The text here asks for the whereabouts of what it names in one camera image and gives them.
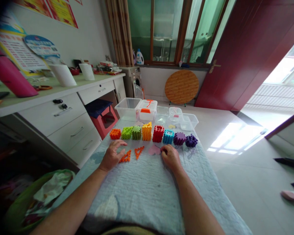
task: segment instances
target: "floor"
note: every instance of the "floor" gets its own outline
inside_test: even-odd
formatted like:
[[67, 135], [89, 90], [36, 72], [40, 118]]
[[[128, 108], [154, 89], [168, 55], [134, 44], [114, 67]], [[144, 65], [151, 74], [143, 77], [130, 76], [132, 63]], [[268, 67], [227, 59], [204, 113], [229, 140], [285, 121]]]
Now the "floor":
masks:
[[[168, 106], [167, 102], [158, 105]], [[294, 203], [280, 196], [294, 190], [294, 169], [273, 158], [284, 155], [229, 111], [180, 107], [195, 114], [195, 131], [225, 193], [254, 234], [294, 234]]]
[[243, 108], [242, 113], [268, 129], [268, 133], [294, 115], [294, 112]]

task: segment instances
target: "green toy block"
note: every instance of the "green toy block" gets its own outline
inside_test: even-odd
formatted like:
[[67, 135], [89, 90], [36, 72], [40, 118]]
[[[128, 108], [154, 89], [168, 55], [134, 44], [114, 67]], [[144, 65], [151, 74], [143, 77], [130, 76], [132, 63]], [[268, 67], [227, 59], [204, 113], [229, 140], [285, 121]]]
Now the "green toy block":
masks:
[[133, 127], [124, 127], [121, 133], [121, 139], [130, 139]]
[[132, 139], [134, 140], [140, 140], [141, 138], [141, 127], [135, 126], [132, 129]]

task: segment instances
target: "paper towel roll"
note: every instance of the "paper towel roll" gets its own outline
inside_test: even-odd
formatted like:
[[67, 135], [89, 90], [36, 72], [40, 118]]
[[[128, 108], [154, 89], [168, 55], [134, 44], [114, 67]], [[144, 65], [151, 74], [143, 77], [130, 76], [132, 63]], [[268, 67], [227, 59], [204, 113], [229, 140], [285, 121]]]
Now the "paper towel roll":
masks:
[[55, 74], [61, 86], [77, 85], [67, 65], [49, 65], [49, 67]]
[[82, 70], [84, 79], [87, 81], [95, 80], [94, 72], [89, 64], [78, 64]]

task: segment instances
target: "person's left hand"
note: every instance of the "person's left hand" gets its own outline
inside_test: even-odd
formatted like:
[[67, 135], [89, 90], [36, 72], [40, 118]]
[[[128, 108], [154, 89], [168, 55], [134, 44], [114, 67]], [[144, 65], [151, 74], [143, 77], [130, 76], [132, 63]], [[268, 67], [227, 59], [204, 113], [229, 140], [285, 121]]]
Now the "person's left hand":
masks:
[[111, 142], [104, 155], [104, 158], [102, 159], [98, 167], [99, 169], [105, 172], [109, 172], [113, 167], [115, 167], [119, 163], [119, 161], [125, 154], [125, 149], [122, 149], [121, 152], [117, 153], [117, 149], [121, 145], [127, 146], [127, 143], [123, 140], [116, 140]]

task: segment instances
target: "round wooden table top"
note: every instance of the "round wooden table top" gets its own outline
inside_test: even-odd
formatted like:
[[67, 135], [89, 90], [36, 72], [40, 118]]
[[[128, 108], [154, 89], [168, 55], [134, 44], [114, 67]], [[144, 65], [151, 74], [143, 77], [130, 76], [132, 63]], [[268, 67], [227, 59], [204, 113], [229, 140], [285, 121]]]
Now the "round wooden table top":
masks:
[[176, 104], [190, 102], [197, 94], [199, 81], [189, 70], [179, 70], [167, 80], [165, 93], [169, 101]]

